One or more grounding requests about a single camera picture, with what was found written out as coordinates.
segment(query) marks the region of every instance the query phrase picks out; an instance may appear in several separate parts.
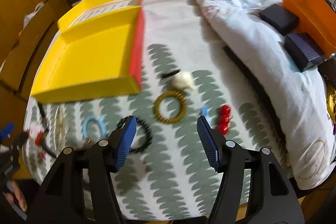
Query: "bracelet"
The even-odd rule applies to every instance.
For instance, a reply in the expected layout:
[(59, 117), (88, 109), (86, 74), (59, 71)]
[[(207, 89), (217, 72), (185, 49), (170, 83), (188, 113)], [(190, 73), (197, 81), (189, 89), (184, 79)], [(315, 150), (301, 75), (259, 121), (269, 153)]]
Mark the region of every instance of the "bracelet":
[[(117, 129), (121, 129), (123, 127), (127, 118), (128, 117), (125, 117), (117, 123)], [(147, 147), (150, 146), (150, 144), (152, 143), (152, 134), (151, 134), (151, 130), (149, 128), (149, 125), (147, 125), (144, 120), (141, 120), (137, 117), (135, 117), (135, 120), (139, 125), (141, 125), (143, 127), (143, 129), (145, 130), (145, 134), (146, 134), (146, 141), (142, 146), (140, 146), (138, 148), (131, 148), (129, 150), (130, 153), (135, 153), (136, 154), (138, 152), (144, 152), (147, 149)]]
[[(161, 115), (161, 113), (160, 113), (160, 104), (167, 97), (175, 97), (175, 98), (177, 98), (180, 101), (180, 105), (181, 105), (180, 112), (174, 118), (164, 118)], [(177, 123), (180, 120), (182, 120), (182, 118), (185, 116), (186, 112), (187, 112), (187, 103), (186, 103), (186, 100), (184, 98), (183, 93), (181, 93), (179, 91), (176, 91), (176, 90), (167, 91), (164, 94), (161, 94), (155, 100), (155, 103), (154, 103), (154, 114), (155, 114), (156, 118), (159, 120), (159, 122), (163, 122), (163, 123)]]

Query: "white quilt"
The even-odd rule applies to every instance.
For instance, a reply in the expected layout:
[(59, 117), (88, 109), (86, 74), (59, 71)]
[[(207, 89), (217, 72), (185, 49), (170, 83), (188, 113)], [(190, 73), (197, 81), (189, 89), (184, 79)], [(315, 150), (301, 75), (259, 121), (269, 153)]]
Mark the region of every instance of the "white quilt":
[(283, 37), (251, 12), (281, 0), (196, 0), (214, 30), (257, 77), (286, 136), (293, 175), (301, 189), (319, 185), (335, 164), (335, 136), (317, 68), (299, 72)]

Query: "orange basket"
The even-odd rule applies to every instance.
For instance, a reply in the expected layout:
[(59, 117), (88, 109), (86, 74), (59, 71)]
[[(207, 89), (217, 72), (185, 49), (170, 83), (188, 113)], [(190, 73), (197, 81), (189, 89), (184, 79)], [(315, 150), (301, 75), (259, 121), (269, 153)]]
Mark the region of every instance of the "orange basket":
[(325, 0), (282, 0), (282, 6), (299, 17), (299, 32), (308, 33), (329, 57), (336, 52), (336, 13)]

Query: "bed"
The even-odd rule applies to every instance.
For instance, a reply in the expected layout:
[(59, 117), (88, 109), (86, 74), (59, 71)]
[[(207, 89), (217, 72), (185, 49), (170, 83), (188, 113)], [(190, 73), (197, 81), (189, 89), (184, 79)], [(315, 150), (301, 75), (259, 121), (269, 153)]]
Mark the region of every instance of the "bed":
[[(196, 120), (204, 104), (210, 107), (213, 127), (219, 107), (230, 105), (232, 119), (227, 139), (252, 150), (269, 147), (288, 177), (292, 176), (292, 169), (286, 166), (285, 143), (279, 138), (269, 113), (225, 53), (226, 39), (218, 36), (221, 33), (202, 15), (204, 11), (199, 6), (199, 0), (144, 0), (143, 88), (139, 95), (44, 105), (51, 126), (57, 108), (60, 106), (64, 111), (68, 130), (66, 145), (73, 147), (83, 145), (81, 125), (89, 115), (104, 116), (109, 132), (128, 115), (141, 117), (150, 125), (152, 145), (142, 154), (130, 154), (120, 172), (111, 174), (120, 208), (128, 219), (172, 220), (210, 213), (221, 174), (210, 168), (196, 132)], [(161, 80), (160, 75), (174, 69), (191, 72), (197, 89), (186, 93), (186, 117), (175, 125), (166, 125), (156, 121), (152, 105), (169, 89), (169, 81)], [(175, 100), (164, 101), (162, 112), (175, 116), (177, 107)], [(40, 122), (37, 103), (32, 97), (27, 106), (25, 129), (31, 122)], [(89, 124), (88, 134), (99, 140), (98, 127)], [(134, 146), (142, 141), (141, 135), (139, 130)], [(48, 136), (47, 143), (53, 146), (52, 136)], [(37, 154), (33, 140), (28, 140), (23, 149), (24, 162), (32, 177), (42, 183), (54, 159), (49, 155), (40, 159)], [(246, 170), (241, 204), (248, 199), (249, 177)], [(84, 171), (84, 182), (87, 213), (92, 216), (87, 171)]]

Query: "black hair tie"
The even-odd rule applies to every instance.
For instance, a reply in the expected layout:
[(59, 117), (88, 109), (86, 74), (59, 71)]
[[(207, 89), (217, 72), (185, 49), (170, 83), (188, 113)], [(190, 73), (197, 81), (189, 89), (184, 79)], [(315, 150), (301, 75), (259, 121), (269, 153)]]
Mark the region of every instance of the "black hair tie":
[[(128, 117), (125, 117), (117, 123), (117, 129), (121, 129), (123, 127), (127, 118)], [(137, 124), (139, 124), (143, 127), (143, 129), (145, 130), (145, 135), (146, 135), (146, 141), (142, 146), (140, 146), (138, 148), (131, 148), (129, 150), (130, 153), (135, 153), (136, 154), (136, 153), (139, 153), (139, 152), (144, 152), (147, 149), (147, 147), (150, 146), (150, 144), (152, 143), (152, 134), (151, 134), (151, 130), (149, 128), (149, 125), (147, 125), (144, 120), (141, 120), (137, 117), (135, 117), (135, 120), (136, 120)]]

